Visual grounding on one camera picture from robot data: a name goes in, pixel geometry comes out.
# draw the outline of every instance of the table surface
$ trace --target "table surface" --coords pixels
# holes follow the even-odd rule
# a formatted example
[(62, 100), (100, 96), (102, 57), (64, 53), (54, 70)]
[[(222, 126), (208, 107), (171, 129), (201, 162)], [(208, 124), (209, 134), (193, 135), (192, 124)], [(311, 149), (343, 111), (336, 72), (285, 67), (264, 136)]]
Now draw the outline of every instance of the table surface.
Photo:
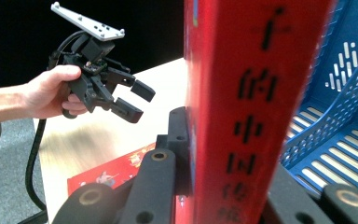
[(184, 59), (135, 76), (156, 91), (151, 103), (127, 87), (117, 87), (113, 96), (144, 111), (138, 123), (128, 123), (99, 107), (92, 114), (76, 119), (59, 116), (47, 120), (39, 160), (50, 221), (68, 198), (68, 178), (155, 142), (157, 134), (168, 131), (169, 112), (185, 104), (187, 72)]

